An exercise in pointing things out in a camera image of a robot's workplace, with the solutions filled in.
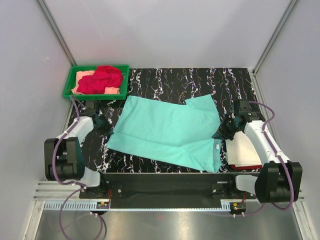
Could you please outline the teal t-shirt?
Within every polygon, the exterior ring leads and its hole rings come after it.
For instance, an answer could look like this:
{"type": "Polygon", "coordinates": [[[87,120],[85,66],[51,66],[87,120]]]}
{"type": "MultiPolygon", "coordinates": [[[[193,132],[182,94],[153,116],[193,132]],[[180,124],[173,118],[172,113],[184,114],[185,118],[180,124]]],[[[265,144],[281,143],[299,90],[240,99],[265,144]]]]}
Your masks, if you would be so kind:
{"type": "Polygon", "coordinates": [[[198,171],[217,173],[220,117],[211,95],[174,104],[130,95],[107,148],[198,171]]]}

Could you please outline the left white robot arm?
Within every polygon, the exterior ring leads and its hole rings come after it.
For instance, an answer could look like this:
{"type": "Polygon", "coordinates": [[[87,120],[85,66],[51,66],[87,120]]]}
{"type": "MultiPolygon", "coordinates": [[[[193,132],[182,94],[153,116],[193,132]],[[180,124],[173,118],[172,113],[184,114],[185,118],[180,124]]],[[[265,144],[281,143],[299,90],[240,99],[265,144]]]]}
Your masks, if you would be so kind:
{"type": "Polygon", "coordinates": [[[44,142],[44,172],[48,181],[63,186],[78,185],[92,198],[103,198],[108,193],[105,177],[86,167],[81,143],[91,132],[106,135],[112,126],[104,115],[79,116],[59,136],[44,142]]]}

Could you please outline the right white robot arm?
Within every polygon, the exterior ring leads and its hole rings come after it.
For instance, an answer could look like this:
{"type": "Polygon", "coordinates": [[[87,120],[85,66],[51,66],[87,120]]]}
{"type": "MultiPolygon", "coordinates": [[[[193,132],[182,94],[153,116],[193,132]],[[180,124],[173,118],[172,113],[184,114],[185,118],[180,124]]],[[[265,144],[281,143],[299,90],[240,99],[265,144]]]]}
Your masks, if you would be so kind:
{"type": "Polygon", "coordinates": [[[212,136],[215,140],[230,140],[243,132],[252,143],[261,162],[258,177],[238,175],[227,185],[228,195],[239,198],[244,192],[256,196],[260,203],[288,203],[290,207],[299,197],[303,169],[300,163],[291,161],[271,136],[267,121],[262,115],[227,114],[212,136]]]}

